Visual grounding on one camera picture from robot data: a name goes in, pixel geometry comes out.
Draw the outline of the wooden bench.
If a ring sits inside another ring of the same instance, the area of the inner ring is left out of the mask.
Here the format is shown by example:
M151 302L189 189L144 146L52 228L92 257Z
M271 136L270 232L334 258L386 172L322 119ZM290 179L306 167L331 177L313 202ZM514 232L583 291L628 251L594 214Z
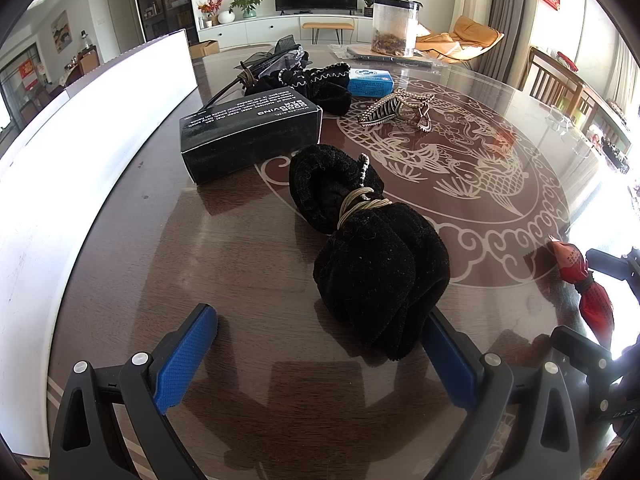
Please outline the wooden bench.
M302 29L311 31L311 42L313 44L319 43L320 34L324 30L333 30L337 43L344 44L345 32L352 34L355 31L355 25L346 22L305 22L302 24Z

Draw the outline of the black odor bar box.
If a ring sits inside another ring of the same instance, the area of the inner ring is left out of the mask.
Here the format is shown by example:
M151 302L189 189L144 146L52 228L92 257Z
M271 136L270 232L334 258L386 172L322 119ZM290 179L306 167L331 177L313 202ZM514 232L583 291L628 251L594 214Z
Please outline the black odor bar box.
M180 152L197 185L319 142L322 108L292 88L216 104L180 119Z

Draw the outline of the clear plastic jar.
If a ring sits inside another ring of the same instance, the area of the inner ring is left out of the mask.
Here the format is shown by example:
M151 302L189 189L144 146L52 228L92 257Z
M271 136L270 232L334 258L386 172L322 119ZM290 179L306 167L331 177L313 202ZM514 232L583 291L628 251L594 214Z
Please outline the clear plastic jar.
M412 58L418 34L421 3L414 0L373 0L371 50Z

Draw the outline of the small red folding umbrella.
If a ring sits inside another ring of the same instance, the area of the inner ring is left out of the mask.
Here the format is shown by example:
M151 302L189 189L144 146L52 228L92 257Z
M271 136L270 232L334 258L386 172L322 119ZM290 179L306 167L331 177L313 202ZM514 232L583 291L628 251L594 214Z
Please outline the small red folding umbrella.
M580 296L580 315L598 343L605 349L611 348L615 327L612 301L605 288L593 278L588 260L575 245L552 236L548 247L555 256L562 280L572 284Z

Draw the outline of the red flower vase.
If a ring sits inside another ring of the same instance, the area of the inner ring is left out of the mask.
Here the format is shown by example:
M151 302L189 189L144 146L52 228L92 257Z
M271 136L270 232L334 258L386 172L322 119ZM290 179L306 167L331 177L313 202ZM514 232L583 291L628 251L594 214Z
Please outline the red flower vase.
M224 0L204 0L198 4L204 28L212 27L217 23L217 15L223 3Z

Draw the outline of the green potted plant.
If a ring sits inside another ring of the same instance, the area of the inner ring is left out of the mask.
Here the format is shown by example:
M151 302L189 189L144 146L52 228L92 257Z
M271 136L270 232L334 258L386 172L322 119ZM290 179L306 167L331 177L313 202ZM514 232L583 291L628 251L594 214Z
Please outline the green potted plant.
M243 18L254 18L258 6L260 6L263 1L264 0L232 0L230 8L242 12Z

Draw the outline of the black knit stitched pouch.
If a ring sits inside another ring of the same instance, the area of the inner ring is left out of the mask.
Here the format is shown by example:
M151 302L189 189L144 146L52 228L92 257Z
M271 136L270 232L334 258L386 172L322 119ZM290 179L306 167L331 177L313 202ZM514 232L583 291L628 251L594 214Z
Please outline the black knit stitched pouch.
M309 101L321 107L326 114L344 116L352 104L348 90L350 66L339 62L321 68L291 68L272 70L260 78L243 79L245 94L290 87Z

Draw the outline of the orange lounge chair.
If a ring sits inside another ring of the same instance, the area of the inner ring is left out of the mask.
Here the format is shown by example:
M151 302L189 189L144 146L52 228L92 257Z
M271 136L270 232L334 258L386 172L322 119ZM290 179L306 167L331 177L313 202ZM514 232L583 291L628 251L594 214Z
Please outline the orange lounge chair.
M465 63L495 47L502 32L461 15L452 32L439 32L416 38L416 50L449 64Z

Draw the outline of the blue white medicine box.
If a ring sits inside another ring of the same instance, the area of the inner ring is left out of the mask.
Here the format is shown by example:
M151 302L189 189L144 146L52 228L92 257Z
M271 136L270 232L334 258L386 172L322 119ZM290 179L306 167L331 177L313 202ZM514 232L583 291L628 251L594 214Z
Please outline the blue white medicine box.
M351 68L347 89L357 98L381 99L393 92L394 81L388 70Z

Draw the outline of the clear eyeglasses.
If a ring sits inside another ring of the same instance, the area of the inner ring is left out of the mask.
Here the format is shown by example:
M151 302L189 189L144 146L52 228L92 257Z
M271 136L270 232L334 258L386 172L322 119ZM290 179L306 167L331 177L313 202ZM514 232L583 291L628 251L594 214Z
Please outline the clear eyeglasses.
M237 84L242 84L244 88L252 88L256 84L256 77L254 76L250 68L245 67L238 76L224 86L221 90L215 93L208 101L206 101L201 110L208 110L211 108L220 98L228 93Z

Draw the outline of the white tv cabinet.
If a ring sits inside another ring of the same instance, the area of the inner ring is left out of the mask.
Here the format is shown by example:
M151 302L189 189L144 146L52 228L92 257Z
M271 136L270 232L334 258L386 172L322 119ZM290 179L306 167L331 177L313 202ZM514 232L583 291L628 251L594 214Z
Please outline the white tv cabinet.
M297 42L313 44L311 31L303 30L305 22L346 22L355 25L351 34L345 32L344 44L370 44L372 18L363 15L340 14L291 14L248 18L228 24L215 25L198 31L200 41L216 40L221 50L239 47L274 44L286 35L293 35ZM333 30L324 30L318 44L338 44Z

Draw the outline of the white cardboard sorting box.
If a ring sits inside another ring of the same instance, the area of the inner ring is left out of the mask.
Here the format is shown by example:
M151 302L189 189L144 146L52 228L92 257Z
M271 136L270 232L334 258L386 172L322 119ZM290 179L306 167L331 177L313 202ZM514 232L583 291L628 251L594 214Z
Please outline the white cardboard sorting box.
M1 159L1 434L49 453L58 310L82 245L134 155L196 88L184 32L142 44L65 88Z

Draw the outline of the wooden dining chair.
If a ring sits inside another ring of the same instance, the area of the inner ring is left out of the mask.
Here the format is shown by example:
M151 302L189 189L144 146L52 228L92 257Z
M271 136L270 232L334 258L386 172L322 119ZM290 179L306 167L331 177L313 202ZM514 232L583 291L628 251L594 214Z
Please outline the wooden dining chair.
M535 47L529 48L518 88L569 118L588 116L599 105L600 96L576 72Z

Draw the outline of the black velvet pouch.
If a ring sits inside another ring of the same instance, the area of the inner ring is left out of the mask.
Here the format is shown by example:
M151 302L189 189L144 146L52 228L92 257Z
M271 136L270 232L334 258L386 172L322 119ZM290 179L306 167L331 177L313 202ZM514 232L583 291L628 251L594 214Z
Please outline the black velvet pouch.
M332 145L294 155L288 189L328 238L312 276L329 315L369 356L404 358L449 285L448 250L434 226L384 197L367 155L352 158Z

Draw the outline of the brown cardboard box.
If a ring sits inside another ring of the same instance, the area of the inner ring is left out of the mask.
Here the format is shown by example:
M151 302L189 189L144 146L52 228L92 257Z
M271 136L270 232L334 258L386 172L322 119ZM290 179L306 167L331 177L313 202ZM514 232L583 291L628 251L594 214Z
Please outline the brown cardboard box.
M189 51L192 60L198 60L199 58L205 58L206 56L219 53L220 47L216 40L208 40L199 42L198 44L192 44L192 46L189 47Z

